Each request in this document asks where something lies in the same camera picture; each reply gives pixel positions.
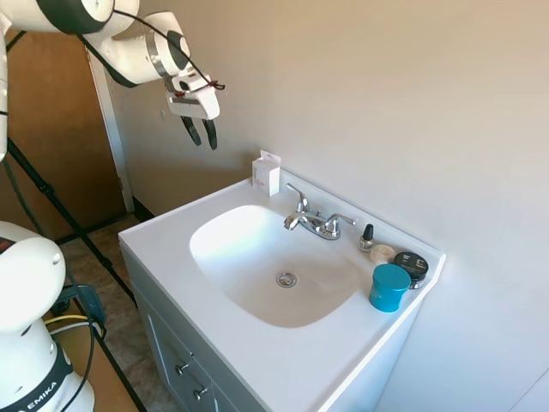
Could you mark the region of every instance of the bathroom vanity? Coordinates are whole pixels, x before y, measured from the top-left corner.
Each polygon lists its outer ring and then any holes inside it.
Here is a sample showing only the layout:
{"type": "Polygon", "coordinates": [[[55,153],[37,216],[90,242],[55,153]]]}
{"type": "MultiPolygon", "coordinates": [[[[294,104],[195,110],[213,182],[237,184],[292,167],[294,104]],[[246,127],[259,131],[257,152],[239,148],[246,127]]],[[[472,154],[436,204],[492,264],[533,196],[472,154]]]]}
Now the bathroom vanity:
{"type": "Polygon", "coordinates": [[[119,237],[160,376],[190,412],[372,412],[445,259],[286,171],[272,197],[245,180],[119,237]],[[335,240],[286,230],[299,200],[286,183],[357,225],[335,240]],[[368,300],[367,223],[377,243],[429,264],[394,313],[368,300]]]}

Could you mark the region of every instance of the vanity countertop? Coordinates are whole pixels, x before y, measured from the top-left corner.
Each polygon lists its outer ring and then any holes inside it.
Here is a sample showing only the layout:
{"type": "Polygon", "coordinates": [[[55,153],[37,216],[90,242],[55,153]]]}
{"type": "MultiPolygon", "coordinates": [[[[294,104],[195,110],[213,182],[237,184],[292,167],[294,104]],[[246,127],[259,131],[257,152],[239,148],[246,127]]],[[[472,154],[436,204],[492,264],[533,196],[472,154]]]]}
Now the vanity countertop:
{"type": "Polygon", "coordinates": [[[328,410],[432,289],[445,259],[442,252],[286,171],[281,171],[277,195],[267,197],[247,179],[128,229],[119,238],[257,401],[272,412],[328,410]],[[190,249],[196,230],[240,206],[273,210],[282,225],[299,199],[284,186],[288,182],[327,215],[338,212],[358,219],[355,227],[342,224],[340,239],[325,242],[359,268],[360,288],[329,315],[296,328],[268,324],[235,304],[202,273],[190,249]],[[414,251],[429,264],[424,286],[407,291],[394,313],[380,312],[368,300],[374,266],[359,250],[367,223],[374,225],[377,242],[397,252],[414,251]]]}

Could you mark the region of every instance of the small white container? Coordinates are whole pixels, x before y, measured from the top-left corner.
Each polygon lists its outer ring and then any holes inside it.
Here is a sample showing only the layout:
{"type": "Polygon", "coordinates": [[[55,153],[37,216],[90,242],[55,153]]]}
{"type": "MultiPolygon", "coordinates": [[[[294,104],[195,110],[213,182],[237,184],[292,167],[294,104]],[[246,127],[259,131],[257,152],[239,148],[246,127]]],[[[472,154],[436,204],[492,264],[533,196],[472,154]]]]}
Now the small white container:
{"type": "Polygon", "coordinates": [[[261,157],[251,162],[253,185],[268,196],[279,192],[281,183],[281,158],[261,151],[261,157]]]}
{"type": "Polygon", "coordinates": [[[391,246],[375,245],[370,250],[370,260],[376,265],[390,264],[395,260],[396,252],[391,246]]]}

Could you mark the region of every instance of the faucet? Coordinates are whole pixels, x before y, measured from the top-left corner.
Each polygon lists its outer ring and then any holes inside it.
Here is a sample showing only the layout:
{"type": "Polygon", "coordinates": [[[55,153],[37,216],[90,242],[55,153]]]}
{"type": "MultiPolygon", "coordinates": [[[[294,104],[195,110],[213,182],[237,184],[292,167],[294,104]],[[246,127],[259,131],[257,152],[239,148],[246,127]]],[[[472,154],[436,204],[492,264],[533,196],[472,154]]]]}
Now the faucet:
{"type": "Polygon", "coordinates": [[[321,212],[311,211],[309,201],[302,191],[299,191],[289,183],[286,184],[286,187],[299,194],[299,203],[296,212],[284,220],[284,228],[293,230],[300,224],[309,232],[313,232],[323,239],[337,240],[341,236],[340,219],[349,225],[356,225],[354,219],[339,213],[334,213],[329,218],[325,218],[321,215],[321,212]]]}

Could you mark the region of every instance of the black lid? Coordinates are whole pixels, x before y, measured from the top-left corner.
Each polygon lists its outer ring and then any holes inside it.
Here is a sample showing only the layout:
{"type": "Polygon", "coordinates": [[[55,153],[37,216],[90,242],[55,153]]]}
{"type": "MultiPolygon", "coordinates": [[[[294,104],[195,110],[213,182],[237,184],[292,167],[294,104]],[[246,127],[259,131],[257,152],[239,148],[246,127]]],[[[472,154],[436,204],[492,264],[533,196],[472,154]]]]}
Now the black lid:
{"type": "Polygon", "coordinates": [[[366,228],[364,229],[364,234],[362,235],[364,240],[372,240],[374,239],[374,225],[371,225],[368,223],[366,225],[366,228]]]}
{"type": "Polygon", "coordinates": [[[420,255],[403,251],[395,256],[394,263],[408,272],[413,281],[422,281],[429,270],[429,264],[420,255]]]}

